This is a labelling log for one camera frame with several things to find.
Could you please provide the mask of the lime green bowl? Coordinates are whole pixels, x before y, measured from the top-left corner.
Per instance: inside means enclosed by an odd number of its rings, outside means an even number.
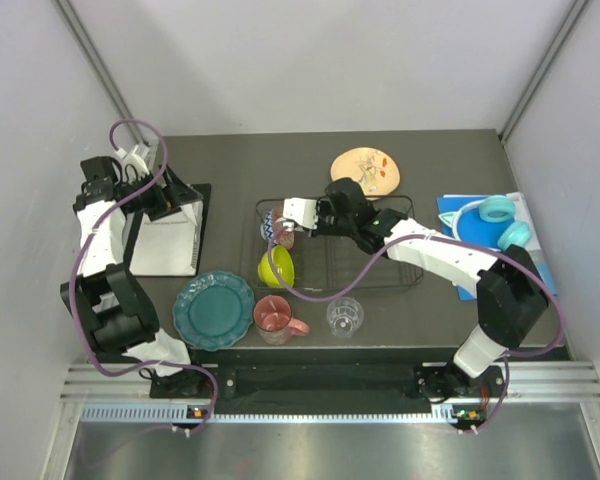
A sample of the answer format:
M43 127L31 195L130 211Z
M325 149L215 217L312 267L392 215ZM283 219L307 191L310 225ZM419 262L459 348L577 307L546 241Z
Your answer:
M279 282L293 287L295 283L295 266L289 251L283 246L276 245L271 252L265 252L257 266L259 280L268 287L282 288Z

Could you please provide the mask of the blue red patterned bowl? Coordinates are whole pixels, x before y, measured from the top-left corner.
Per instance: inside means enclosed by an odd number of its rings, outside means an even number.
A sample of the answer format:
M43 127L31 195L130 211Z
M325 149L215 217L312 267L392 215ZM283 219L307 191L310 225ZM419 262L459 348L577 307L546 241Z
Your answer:
M268 211L262 221L260 233L265 242L272 241L291 250L295 244L295 232L292 228L284 226L283 207L276 206Z

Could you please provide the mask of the peach bird pattern plate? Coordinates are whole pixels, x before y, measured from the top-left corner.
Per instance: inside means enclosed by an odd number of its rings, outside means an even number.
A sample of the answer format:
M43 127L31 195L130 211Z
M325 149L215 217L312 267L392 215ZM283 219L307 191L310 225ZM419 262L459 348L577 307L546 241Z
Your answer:
M372 147L356 147L341 153L331 164L330 176L332 181L351 178L372 201L390 195L401 180L395 160Z

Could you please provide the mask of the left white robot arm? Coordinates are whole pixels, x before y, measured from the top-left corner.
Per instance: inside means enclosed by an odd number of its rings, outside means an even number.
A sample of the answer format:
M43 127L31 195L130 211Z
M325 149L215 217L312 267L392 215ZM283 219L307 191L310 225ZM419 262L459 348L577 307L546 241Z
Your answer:
M73 205L80 223L80 256L60 295L92 357L140 361L185 396L206 387L205 370L191 363L181 340L161 327L139 276L192 276L204 224L205 188L167 170L153 182L137 153L121 160L81 162L85 176Z

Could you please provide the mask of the teal scalloped plate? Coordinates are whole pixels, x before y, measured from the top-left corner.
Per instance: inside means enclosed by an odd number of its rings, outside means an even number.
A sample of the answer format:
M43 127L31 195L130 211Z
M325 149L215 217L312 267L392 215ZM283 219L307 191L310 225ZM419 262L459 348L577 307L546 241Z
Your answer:
M207 272L177 295L173 324L186 344L215 352L246 336L253 323L254 306L254 292L244 279L230 272Z

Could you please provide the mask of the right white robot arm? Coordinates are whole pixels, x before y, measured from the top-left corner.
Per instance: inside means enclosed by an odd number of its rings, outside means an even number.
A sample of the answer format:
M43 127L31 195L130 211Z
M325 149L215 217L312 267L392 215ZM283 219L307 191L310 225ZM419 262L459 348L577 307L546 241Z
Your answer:
M526 275L538 271L523 248L510 246L499 259L493 250L461 246L403 212L376 208L349 178L328 185L325 197L305 209L305 219L317 234L346 236L367 254L415 265L473 292L478 325L446 372L449 388L458 395L478 389L487 367L518 348L549 306L547 294Z

